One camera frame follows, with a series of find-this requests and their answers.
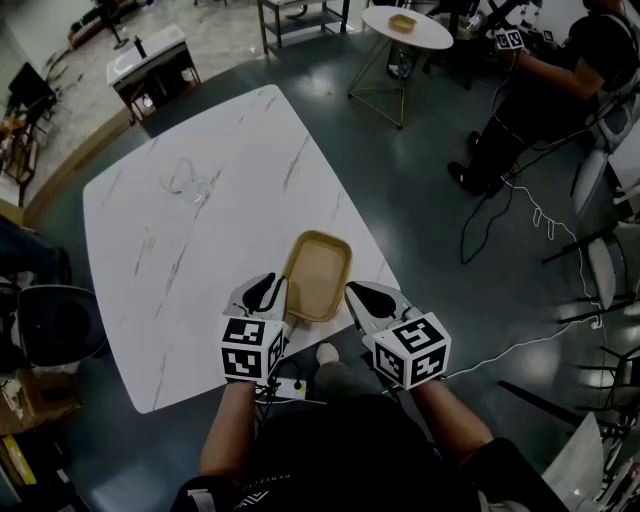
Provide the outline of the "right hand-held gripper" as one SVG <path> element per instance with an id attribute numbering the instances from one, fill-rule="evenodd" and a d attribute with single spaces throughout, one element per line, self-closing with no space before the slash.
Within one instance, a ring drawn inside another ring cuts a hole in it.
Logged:
<path id="1" fill-rule="evenodd" d="M 348 282 L 345 300 L 358 329 L 370 333 L 363 344 L 386 379 L 410 390 L 447 369 L 451 337 L 433 312 L 412 307 L 399 289 L 369 281 Z M 372 317 L 397 319 L 372 332 Z"/>

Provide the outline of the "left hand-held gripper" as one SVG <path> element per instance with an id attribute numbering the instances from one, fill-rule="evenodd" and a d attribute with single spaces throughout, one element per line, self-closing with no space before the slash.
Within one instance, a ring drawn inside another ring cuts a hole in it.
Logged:
<path id="1" fill-rule="evenodd" d="M 228 382 L 266 385 L 284 358 L 288 279 L 281 277 L 275 284 L 270 319 L 250 315 L 261 307 L 274 281 L 274 272 L 260 274 L 230 295 L 227 314 L 221 316 L 221 363 Z"/>

